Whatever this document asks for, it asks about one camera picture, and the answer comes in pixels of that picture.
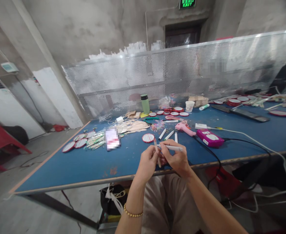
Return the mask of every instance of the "hand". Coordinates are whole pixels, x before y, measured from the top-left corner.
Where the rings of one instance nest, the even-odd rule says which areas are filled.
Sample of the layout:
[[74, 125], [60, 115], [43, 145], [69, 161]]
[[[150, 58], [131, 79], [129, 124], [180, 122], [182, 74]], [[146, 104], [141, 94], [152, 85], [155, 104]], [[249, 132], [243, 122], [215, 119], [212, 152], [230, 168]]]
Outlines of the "hand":
[[145, 185], [155, 172], [156, 163], [159, 156], [160, 149], [158, 148], [158, 151], [156, 152], [154, 145], [150, 145], [145, 151], [143, 151], [141, 154], [139, 167], [136, 171], [135, 179]]
[[[188, 157], [186, 148], [183, 145], [176, 143], [174, 140], [167, 140], [160, 143], [162, 147], [162, 154], [165, 156], [169, 165], [182, 177], [187, 178], [192, 174], [192, 169], [188, 164]], [[171, 155], [168, 148], [165, 145], [178, 146], [183, 149], [182, 152], [175, 151], [174, 155]]]

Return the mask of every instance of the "black phone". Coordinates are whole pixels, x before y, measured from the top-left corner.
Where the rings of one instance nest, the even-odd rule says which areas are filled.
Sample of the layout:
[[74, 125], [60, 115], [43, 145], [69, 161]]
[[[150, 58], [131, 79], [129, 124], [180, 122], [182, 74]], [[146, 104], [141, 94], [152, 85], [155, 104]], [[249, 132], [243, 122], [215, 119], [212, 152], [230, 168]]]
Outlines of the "black phone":
[[230, 112], [238, 114], [238, 115], [241, 115], [241, 116], [244, 116], [244, 117], [247, 117], [249, 119], [252, 119], [252, 120], [255, 120], [255, 121], [258, 121], [258, 122], [261, 122], [261, 123], [270, 121], [270, 118], [267, 118], [267, 117], [264, 117], [264, 116], [261, 116], [261, 115], [258, 115], [258, 114], [246, 111], [246, 110], [241, 110], [241, 109], [238, 109], [238, 108], [230, 109]]
[[227, 108], [225, 106], [221, 106], [221, 105], [213, 105], [211, 106], [212, 108], [215, 108], [215, 109], [218, 109], [218, 110], [221, 110], [221, 111], [224, 111], [226, 113], [231, 113], [230, 112], [230, 108]]

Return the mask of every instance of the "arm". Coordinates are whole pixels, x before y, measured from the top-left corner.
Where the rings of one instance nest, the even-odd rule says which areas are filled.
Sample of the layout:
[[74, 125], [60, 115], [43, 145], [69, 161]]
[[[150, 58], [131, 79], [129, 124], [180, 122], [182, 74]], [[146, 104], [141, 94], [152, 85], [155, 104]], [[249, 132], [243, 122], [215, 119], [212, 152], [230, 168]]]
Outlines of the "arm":
[[[140, 214], [143, 211], [143, 200], [145, 185], [155, 172], [156, 163], [160, 149], [156, 152], [155, 146], [149, 146], [142, 154], [139, 167], [136, 175], [131, 184], [126, 209], [131, 214]], [[119, 233], [141, 233], [142, 228], [142, 216], [130, 217], [125, 212], [122, 213], [120, 221], [118, 223], [116, 232]]]
[[[186, 148], [174, 140], [161, 142], [162, 153], [170, 166], [186, 180], [198, 210], [212, 234], [247, 233], [237, 220], [209, 192], [188, 164]], [[183, 152], [171, 155], [164, 145], [179, 146]]]

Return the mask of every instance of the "left hand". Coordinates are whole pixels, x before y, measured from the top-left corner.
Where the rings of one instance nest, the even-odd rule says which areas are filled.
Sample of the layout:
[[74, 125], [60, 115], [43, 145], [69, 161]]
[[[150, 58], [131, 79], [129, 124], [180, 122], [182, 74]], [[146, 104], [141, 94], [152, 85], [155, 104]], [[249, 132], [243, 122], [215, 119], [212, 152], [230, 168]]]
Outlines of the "left hand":
[[158, 148], [158, 152], [156, 152], [155, 146], [150, 145], [141, 154], [140, 164], [135, 175], [135, 178], [141, 183], [146, 184], [154, 174], [160, 151]]

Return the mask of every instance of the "perforated metal panel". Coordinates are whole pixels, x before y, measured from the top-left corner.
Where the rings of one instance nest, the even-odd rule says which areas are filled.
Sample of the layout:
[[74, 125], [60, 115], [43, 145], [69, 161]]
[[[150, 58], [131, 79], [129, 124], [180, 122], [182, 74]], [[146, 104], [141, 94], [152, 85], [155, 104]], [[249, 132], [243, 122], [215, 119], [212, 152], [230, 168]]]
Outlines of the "perforated metal panel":
[[286, 63], [286, 31], [129, 54], [63, 67], [90, 118], [152, 108], [164, 96], [220, 98], [239, 89], [267, 88]]

